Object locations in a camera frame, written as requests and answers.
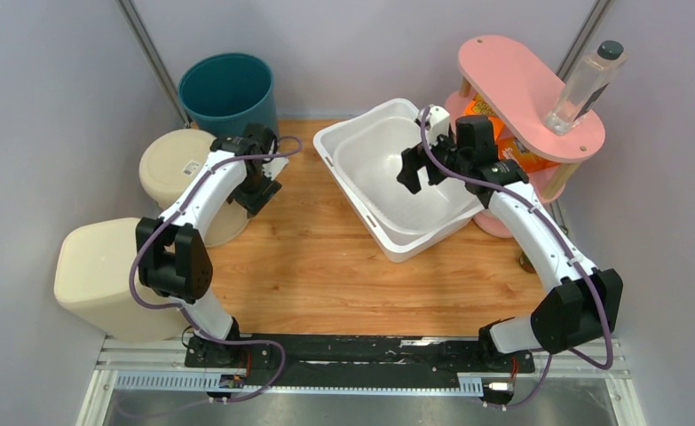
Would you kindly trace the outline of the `cream large bucket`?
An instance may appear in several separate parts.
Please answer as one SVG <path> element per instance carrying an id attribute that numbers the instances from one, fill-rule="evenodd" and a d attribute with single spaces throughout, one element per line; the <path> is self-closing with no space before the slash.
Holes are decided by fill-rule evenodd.
<path id="1" fill-rule="evenodd" d="M 182 129 L 156 139 L 143 153 L 139 179 L 161 210 L 170 207 L 193 182 L 215 137 L 203 130 Z M 222 205 L 203 237 L 208 248 L 238 237 L 248 226 L 247 211 L 236 202 Z"/>

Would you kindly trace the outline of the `teal plastic bucket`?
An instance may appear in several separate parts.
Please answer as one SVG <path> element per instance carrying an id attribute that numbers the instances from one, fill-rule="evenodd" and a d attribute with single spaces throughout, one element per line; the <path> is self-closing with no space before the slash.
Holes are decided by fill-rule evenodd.
<path id="1" fill-rule="evenodd" d="M 222 53 L 191 66 L 178 84 L 183 108 L 200 130 L 241 135 L 251 123 L 278 134 L 274 76 L 261 59 Z"/>

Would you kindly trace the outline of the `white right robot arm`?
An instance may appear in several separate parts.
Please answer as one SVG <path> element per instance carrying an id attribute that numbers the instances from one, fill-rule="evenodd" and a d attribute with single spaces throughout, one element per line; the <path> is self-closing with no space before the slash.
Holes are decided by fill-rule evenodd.
<path id="1" fill-rule="evenodd" d="M 451 122 L 445 109 L 427 107 L 415 123 L 420 141 L 402 152 L 398 182 L 416 194 L 422 189 L 421 170 L 429 185 L 448 178 L 462 181 L 511 232 L 547 292 L 531 314 L 480 329 L 481 365 L 496 371 L 511 362 L 513 352 L 558 354 L 598 338 L 609 342 L 623 290 L 621 277 L 585 257 L 545 211 L 519 164 L 500 159 L 490 119 L 466 115 Z"/>

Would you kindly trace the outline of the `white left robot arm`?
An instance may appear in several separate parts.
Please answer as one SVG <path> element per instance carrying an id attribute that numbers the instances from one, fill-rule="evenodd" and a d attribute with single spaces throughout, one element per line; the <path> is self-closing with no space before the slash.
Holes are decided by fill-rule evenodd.
<path id="1" fill-rule="evenodd" d="M 281 189 L 277 177 L 288 163 L 275 131 L 250 123 L 240 135 L 214 138 L 209 155 L 178 199 L 157 218 L 143 217 L 135 228 L 137 254 L 129 271 L 134 300 L 158 309 L 138 294 L 142 285 L 164 298 L 162 308 L 178 309 L 195 334 L 209 342 L 208 355 L 220 367 L 240 359 L 239 325 L 211 290 L 213 265 L 204 239 L 221 207 L 232 201 L 255 217 Z"/>

